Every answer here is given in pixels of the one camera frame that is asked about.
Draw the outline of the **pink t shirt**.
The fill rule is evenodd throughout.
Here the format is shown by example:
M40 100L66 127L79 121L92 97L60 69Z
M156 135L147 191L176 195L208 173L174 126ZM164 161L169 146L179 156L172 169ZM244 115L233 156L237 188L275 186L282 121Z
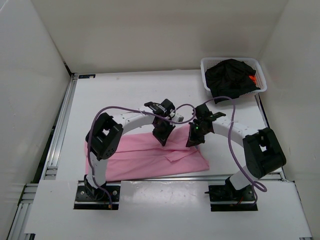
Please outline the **pink t shirt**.
M175 128L162 146L151 132L126 134L104 171L108 182L148 179L207 171L209 162L195 147L186 147L189 127Z

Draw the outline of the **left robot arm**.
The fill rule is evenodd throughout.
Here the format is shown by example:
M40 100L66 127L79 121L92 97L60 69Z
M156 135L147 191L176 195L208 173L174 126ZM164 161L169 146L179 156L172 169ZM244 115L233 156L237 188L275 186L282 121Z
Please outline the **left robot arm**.
M176 113L174 104L165 99L162 103L147 102L138 109L125 110L117 116L107 113L107 107L94 118L85 141L87 143L88 173L84 177L85 192L94 201L110 194L106 189L106 170L109 158L115 154L122 135L152 125L152 135L164 146L176 124L181 124L184 117Z

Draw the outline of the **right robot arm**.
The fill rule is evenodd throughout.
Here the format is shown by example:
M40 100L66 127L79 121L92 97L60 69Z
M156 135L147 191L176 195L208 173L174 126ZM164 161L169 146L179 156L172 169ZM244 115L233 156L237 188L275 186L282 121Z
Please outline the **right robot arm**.
M209 133L227 138L232 157L236 155L232 142L243 147L245 166L237 161L239 171L225 181L225 188L233 194L244 190L247 186L266 192L267 188L258 180L265 175L284 166L287 162L274 131L266 127L255 129L228 118L225 113L212 113L206 104L193 110L194 119L189 123L187 147L195 147L205 142Z

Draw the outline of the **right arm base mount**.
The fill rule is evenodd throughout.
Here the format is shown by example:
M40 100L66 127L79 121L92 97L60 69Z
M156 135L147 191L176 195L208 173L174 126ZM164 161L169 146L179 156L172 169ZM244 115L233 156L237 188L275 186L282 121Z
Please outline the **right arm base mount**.
M258 211L254 191L251 185L240 190L232 185L209 185L205 194L209 195L212 212L256 212Z

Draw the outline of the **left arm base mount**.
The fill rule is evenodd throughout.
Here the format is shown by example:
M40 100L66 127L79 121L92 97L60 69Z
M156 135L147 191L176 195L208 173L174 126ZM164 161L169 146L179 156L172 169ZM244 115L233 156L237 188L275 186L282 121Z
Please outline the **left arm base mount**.
M120 205L121 184L104 184L102 188L104 188L108 194L99 188L89 190L84 181L79 181L73 208L75 210L117 211Z

